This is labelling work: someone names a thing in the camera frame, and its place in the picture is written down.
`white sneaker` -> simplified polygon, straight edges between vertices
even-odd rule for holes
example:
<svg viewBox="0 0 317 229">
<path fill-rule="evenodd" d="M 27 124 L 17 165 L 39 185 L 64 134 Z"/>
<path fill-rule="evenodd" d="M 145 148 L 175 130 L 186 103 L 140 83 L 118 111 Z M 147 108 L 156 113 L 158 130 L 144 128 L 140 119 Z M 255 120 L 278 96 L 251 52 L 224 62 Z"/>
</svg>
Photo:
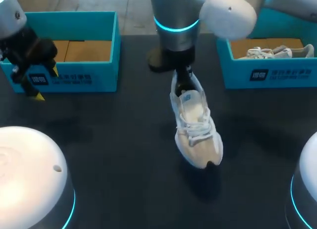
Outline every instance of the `white sneaker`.
<svg viewBox="0 0 317 229">
<path fill-rule="evenodd" d="M 175 142 L 192 166 L 204 169 L 208 162 L 221 163 L 223 144 L 210 116 L 204 90 L 194 74 L 191 80 L 196 90 L 184 91 L 178 97 L 175 93 L 177 73 L 174 72 L 170 99 L 177 123 Z"/>
<path fill-rule="evenodd" d="M 274 50 L 254 47 L 248 50 L 246 57 L 240 59 L 313 58 L 314 56 L 315 49 L 313 45 L 308 44 L 300 49 L 291 49 L 286 46 L 280 46 Z"/>
</svg>

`cardboard box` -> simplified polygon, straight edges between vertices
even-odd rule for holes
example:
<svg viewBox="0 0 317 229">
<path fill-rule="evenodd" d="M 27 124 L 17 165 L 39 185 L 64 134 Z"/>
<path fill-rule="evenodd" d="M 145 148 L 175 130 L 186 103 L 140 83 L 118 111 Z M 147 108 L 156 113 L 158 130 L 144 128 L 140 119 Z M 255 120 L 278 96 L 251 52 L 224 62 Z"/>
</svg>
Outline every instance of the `cardboard box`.
<svg viewBox="0 0 317 229">
<path fill-rule="evenodd" d="M 65 62 L 109 61 L 111 41 L 70 41 Z"/>
<path fill-rule="evenodd" d="M 117 90 L 121 36 L 116 12 L 31 12 L 26 16 L 36 34 L 55 40 L 58 49 L 58 77 L 50 76 L 42 65 L 28 69 L 36 89 L 41 93 Z M 14 91 L 24 93 L 10 77 L 14 66 L 8 60 L 0 66 Z"/>
<path fill-rule="evenodd" d="M 311 44 L 317 57 L 317 24 L 269 8 L 263 8 L 257 24 L 246 41 L 266 39 L 268 47 L 285 45 L 298 49 Z M 217 51 L 227 89 L 317 87 L 317 58 L 236 59 L 234 43 L 217 39 Z"/>
<path fill-rule="evenodd" d="M 55 57 L 56 62 L 64 62 L 69 41 L 54 41 L 55 46 L 57 47 L 57 56 Z"/>
<path fill-rule="evenodd" d="M 303 48 L 303 43 L 298 38 L 265 38 L 265 39 L 244 39 L 231 42 L 231 51 L 235 59 L 245 57 L 249 49 L 261 47 L 261 49 L 275 49 L 282 45 L 292 49 Z"/>
</svg>

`white dome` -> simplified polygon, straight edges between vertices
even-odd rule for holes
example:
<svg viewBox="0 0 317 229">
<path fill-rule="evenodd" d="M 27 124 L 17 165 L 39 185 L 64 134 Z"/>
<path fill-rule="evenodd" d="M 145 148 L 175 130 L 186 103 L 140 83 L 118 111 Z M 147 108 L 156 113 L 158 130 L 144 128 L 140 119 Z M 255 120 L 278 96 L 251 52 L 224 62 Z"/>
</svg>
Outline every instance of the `white dome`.
<svg viewBox="0 0 317 229">
<path fill-rule="evenodd" d="M 59 200 L 67 165 L 57 144 L 25 127 L 0 128 L 0 228 L 29 228 Z"/>
<path fill-rule="evenodd" d="M 317 201 L 317 133 L 304 146 L 299 166 L 304 185 Z"/>
<path fill-rule="evenodd" d="M 239 40 L 253 31 L 258 16 L 245 0 L 206 0 L 200 20 L 217 37 Z"/>
</svg>

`black table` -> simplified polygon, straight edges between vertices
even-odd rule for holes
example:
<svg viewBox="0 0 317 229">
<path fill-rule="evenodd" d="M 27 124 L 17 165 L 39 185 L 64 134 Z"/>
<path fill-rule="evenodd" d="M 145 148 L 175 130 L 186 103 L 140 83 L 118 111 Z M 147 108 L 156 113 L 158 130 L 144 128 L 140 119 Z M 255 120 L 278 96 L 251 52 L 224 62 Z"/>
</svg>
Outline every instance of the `black table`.
<svg viewBox="0 0 317 229">
<path fill-rule="evenodd" d="M 224 142 L 220 167 L 189 166 L 175 143 L 172 73 L 148 70 L 156 36 L 125 36 L 114 94 L 33 102 L 1 78 L 1 125 L 49 135 L 68 161 L 80 229 L 284 229 L 301 149 L 317 130 L 317 89 L 225 90 L 215 38 L 194 70 Z"/>
</svg>

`blue led ring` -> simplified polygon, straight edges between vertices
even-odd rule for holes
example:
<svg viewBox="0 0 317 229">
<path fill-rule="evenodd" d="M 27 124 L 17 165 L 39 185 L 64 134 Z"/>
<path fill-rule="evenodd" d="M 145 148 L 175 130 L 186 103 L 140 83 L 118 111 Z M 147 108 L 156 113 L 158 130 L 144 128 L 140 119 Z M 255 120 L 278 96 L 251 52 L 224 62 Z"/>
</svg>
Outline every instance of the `blue led ring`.
<svg viewBox="0 0 317 229">
<path fill-rule="evenodd" d="M 294 176 L 292 177 L 292 182 L 291 182 L 291 198 L 292 198 L 292 202 L 293 202 L 293 205 L 294 205 L 294 208 L 295 208 L 295 211 L 297 212 L 298 216 L 300 217 L 300 219 L 305 223 L 305 225 L 309 228 L 309 229 L 313 229 L 305 220 L 304 218 L 302 217 L 302 215 L 299 213 L 299 211 L 297 210 L 297 207 L 295 205 L 295 202 L 294 202 L 294 198 L 293 198 L 293 179 L 294 179 Z"/>
<path fill-rule="evenodd" d="M 69 215 L 69 217 L 68 217 L 68 219 L 67 219 L 65 225 L 62 227 L 62 229 L 65 229 L 65 228 L 68 226 L 68 224 L 69 224 L 69 222 L 70 222 L 70 219 L 71 219 L 71 217 L 73 216 L 73 213 L 74 213 L 74 210 L 75 210 L 75 202 L 76 202 L 76 195 L 75 195 L 75 190 L 74 190 L 74 203 L 73 203 L 73 208 L 72 208 L 72 210 L 71 210 L 71 212 L 70 212 L 70 215 Z"/>
<path fill-rule="evenodd" d="M 199 20 L 197 20 L 192 25 L 190 25 L 188 27 L 184 27 L 184 28 L 169 28 L 169 27 L 165 27 L 162 24 L 160 24 L 159 21 L 155 17 L 154 17 L 154 22 L 157 24 L 158 27 L 160 27 L 161 29 L 163 29 L 163 30 L 165 30 L 167 32 L 184 32 L 184 31 L 187 31 L 187 30 L 193 28 L 194 26 L 196 26 L 199 23 Z"/>
</svg>

